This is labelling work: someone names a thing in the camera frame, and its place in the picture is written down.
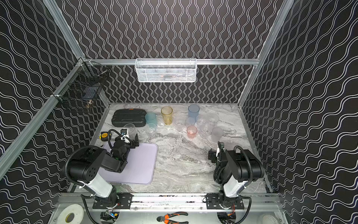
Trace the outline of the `clear faceted glass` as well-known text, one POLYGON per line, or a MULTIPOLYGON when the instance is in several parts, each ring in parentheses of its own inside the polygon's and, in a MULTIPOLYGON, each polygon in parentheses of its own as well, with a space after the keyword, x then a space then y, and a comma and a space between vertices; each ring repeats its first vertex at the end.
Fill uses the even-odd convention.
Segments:
POLYGON ((135 127, 135 125, 132 123, 126 124, 124 126, 124 129, 127 129, 129 138, 131 140, 135 140, 135 136, 137 135, 137 128, 135 127))

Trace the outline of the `lavender plastic tray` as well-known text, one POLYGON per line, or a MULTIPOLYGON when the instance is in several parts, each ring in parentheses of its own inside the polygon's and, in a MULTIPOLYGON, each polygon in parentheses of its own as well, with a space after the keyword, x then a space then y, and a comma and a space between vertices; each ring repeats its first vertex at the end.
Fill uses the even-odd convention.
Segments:
POLYGON ((127 165, 122 173, 99 169, 101 177, 109 183, 126 183, 148 185, 153 180, 158 145, 141 143, 139 147, 131 149, 127 165))

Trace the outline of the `clear plain glass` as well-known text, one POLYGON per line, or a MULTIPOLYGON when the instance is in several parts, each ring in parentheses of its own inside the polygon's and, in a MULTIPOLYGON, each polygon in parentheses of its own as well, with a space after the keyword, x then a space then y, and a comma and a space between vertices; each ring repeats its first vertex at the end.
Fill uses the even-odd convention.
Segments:
POLYGON ((186 125, 185 119, 182 117, 175 117, 173 121, 174 121, 177 131, 182 132, 186 125))

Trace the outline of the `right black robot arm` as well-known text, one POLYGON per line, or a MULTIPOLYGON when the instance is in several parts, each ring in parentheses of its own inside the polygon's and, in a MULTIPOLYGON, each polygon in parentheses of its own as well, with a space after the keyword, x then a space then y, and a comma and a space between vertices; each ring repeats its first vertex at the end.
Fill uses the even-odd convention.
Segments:
POLYGON ((223 142, 217 142, 208 159, 215 164, 213 179, 220 185, 218 193, 208 193, 205 198, 209 210, 244 209, 244 197, 240 194, 251 183, 264 177, 263 164, 248 149, 235 146, 226 150, 223 142))

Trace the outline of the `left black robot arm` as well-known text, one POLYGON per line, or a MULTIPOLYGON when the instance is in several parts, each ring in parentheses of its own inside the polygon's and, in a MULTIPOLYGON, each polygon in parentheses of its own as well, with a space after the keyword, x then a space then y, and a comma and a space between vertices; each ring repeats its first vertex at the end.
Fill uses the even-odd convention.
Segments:
POLYGON ((130 150, 139 147, 138 134, 130 134, 127 128, 120 131, 110 129, 102 132, 99 138, 108 142, 109 150, 94 145, 81 147, 69 156, 63 172, 71 183, 90 193, 90 196, 81 198, 84 202, 93 198, 94 209, 130 208, 132 195, 117 193, 116 187, 107 182, 99 170, 103 168, 115 174, 122 173, 130 150))

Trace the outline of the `yellow black tape measure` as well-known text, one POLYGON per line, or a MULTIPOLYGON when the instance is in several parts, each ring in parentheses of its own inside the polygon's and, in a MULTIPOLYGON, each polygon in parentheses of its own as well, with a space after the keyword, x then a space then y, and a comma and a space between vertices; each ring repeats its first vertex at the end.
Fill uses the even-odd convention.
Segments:
POLYGON ((99 139, 101 141, 110 141, 112 139, 112 134, 108 132, 101 132, 99 139))

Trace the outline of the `frosted white plastic cup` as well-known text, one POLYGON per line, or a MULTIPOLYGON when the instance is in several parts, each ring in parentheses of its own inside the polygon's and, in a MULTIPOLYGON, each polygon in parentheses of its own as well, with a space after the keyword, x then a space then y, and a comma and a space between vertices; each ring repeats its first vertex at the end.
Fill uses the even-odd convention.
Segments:
POLYGON ((217 143, 218 141, 220 141, 223 135, 224 135, 223 130, 220 127, 215 127, 211 131, 211 140, 217 143))

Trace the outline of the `black plastic tool case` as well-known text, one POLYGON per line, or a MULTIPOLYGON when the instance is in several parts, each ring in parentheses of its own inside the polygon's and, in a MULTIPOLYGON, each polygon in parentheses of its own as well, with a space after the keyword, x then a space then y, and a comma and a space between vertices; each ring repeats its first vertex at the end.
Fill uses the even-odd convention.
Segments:
POLYGON ((135 127, 144 127, 146 125, 146 114, 146 111, 140 108, 119 109, 114 112, 112 125, 124 127, 127 124, 133 124, 135 127))

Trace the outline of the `teal textured plastic cup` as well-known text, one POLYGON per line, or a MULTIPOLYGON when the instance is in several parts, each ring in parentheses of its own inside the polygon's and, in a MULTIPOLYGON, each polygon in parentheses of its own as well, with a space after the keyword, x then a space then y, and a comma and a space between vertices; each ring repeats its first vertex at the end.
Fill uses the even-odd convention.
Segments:
POLYGON ((157 125, 157 115, 155 113, 147 113, 145 115, 145 120, 147 124, 157 125))

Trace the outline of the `small pink plastic cup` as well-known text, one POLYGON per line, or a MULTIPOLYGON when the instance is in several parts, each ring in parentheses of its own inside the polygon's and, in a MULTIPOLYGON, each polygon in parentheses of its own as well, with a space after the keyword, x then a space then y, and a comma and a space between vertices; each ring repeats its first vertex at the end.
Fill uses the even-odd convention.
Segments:
POLYGON ((187 127, 186 132, 187 132, 187 137, 189 139, 194 139, 197 135, 198 129, 197 127, 191 125, 187 127))

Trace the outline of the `clear glass centre right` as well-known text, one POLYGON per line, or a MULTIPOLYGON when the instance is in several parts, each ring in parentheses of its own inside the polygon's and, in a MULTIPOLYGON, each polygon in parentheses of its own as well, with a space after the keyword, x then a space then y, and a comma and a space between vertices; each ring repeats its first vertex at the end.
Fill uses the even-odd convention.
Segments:
POLYGON ((198 115, 196 119, 196 127, 198 129, 198 132, 201 133, 201 126, 205 125, 208 121, 208 118, 206 115, 198 115))

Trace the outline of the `tall blue plastic cup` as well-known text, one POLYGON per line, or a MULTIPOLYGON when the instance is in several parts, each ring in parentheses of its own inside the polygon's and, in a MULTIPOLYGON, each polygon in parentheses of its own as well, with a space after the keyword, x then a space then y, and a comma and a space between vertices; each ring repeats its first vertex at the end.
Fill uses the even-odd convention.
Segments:
POLYGON ((198 105, 193 104, 188 107, 188 116, 190 118, 196 120, 199 115, 199 112, 200 112, 200 107, 198 105))

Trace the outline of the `white round object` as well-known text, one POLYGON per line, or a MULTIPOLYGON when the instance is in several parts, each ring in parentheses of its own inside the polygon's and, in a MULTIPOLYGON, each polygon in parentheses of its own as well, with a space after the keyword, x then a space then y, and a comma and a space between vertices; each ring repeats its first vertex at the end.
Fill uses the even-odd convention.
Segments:
POLYGON ((261 216, 259 216, 259 218, 257 219, 257 223, 258 224, 279 224, 279 220, 277 219, 276 216, 271 215, 271 214, 262 214, 261 216))

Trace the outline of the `white tape roll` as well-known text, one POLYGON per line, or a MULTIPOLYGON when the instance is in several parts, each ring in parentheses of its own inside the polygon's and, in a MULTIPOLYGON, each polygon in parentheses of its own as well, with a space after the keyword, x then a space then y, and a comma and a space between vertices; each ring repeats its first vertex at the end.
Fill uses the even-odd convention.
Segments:
POLYGON ((66 207, 56 219, 57 224, 80 224, 84 218, 84 208, 79 204, 66 207))

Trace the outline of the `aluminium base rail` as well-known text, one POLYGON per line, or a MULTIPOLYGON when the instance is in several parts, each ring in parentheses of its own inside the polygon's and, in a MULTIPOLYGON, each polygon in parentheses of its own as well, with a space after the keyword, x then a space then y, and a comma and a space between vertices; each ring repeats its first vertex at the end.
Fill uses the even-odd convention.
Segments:
POLYGON ((217 193, 120 193, 116 209, 130 212, 240 211, 248 208, 249 201, 252 211, 276 211, 281 204, 277 194, 269 193, 242 193, 228 202, 221 202, 217 193))

